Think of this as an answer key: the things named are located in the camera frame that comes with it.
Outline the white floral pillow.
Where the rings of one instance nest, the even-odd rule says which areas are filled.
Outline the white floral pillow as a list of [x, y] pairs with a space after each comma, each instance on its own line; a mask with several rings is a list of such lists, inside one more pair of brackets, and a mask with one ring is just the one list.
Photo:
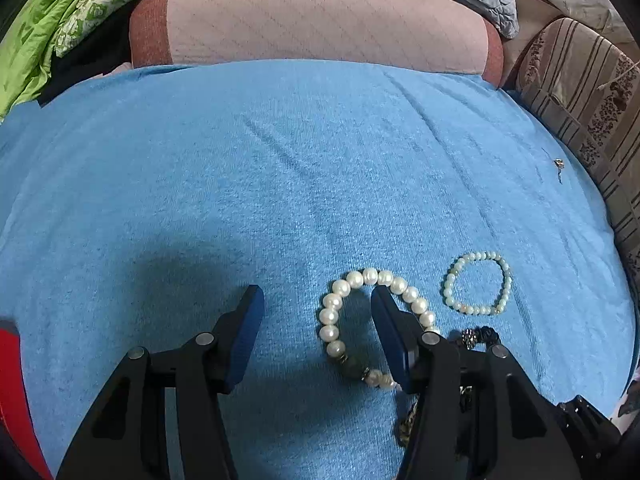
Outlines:
[[548, 0], [565, 16], [589, 26], [613, 44], [633, 44], [634, 37], [610, 0]]

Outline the black sheer scrunchie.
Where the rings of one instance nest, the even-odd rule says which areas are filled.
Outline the black sheer scrunchie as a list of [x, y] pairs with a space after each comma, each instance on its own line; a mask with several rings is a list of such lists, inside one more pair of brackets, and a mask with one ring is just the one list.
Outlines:
[[490, 348], [495, 344], [501, 344], [499, 334], [489, 326], [476, 326], [466, 328], [457, 336], [454, 344], [464, 350], [474, 350], [477, 346]]

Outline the green quilted blanket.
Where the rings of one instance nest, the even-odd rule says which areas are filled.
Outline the green quilted blanket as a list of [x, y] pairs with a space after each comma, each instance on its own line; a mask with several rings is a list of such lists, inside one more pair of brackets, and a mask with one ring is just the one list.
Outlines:
[[27, 0], [1, 41], [1, 115], [31, 101], [62, 58], [113, 12], [134, 0]]

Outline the small metal trinket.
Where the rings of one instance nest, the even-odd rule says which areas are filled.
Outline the small metal trinket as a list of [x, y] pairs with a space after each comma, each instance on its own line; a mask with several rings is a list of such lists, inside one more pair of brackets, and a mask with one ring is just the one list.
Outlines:
[[565, 168], [565, 162], [562, 158], [552, 156], [545, 148], [542, 149], [544, 154], [548, 156], [548, 159], [552, 161], [552, 164], [555, 166], [556, 177], [558, 178], [559, 183], [562, 183], [562, 171]]

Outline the blue terry bed cover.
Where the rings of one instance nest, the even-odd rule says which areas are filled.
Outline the blue terry bed cover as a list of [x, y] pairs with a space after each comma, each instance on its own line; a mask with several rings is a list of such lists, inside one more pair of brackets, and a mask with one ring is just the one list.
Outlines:
[[[542, 150], [562, 158], [562, 183]], [[244, 479], [389, 479], [406, 398], [342, 376], [318, 337], [331, 283], [366, 266], [442, 302], [466, 252], [513, 283], [487, 319], [554, 403], [611, 414], [636, 364], [636, 308], [582, 165], [477, 76], [271, 61], [89, 80], [1, 126], [1, 315], [22, 340], [58, 469], [134, 346], [181, 346], [265, 294], [243, 381], [220, 400]]]

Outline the red tray box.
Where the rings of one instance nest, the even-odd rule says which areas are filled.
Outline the red tray box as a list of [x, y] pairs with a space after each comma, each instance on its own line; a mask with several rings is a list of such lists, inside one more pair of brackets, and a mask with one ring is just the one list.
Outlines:
[[1, 321], [1, 478], [53, 479], [30, 414], [21, 359], [21, 338]]

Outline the striped floral cushion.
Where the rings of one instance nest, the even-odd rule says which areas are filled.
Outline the striped floral cushion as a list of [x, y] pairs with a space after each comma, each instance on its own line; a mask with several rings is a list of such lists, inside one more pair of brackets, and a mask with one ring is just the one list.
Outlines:
[[586, 25], [560, 18], [526, 51], [515, 90], [597, 185], [638, 292], [639, 65]]

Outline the pink bolster cushion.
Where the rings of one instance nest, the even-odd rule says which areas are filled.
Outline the pink bolster cushion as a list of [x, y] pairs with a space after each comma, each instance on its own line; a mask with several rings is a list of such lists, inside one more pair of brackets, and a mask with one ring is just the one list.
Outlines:
[[308, 58], [502, 79], [495, 27], [454, 0], [140, 0], [136, 67]]

